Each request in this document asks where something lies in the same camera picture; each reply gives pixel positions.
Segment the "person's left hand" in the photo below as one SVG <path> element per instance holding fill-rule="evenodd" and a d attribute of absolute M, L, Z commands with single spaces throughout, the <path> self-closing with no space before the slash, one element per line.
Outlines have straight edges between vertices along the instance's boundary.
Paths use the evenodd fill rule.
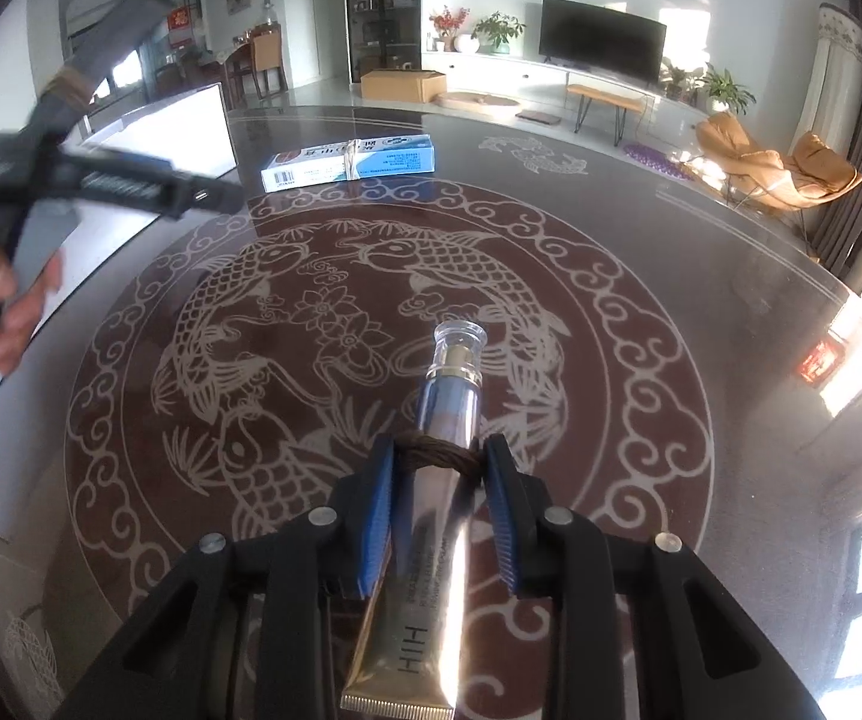
<path fill-rule="evenodd" d="M 0 304 L 8 303 L 0 320 L 0 374 L 8 377 L 21 362 L 32 333 L 44 315 L 45 301 L 63 281 L 63 252 L 57 250 L 26 293 L 17 294 L 11 265 L 0 250 Z"/>

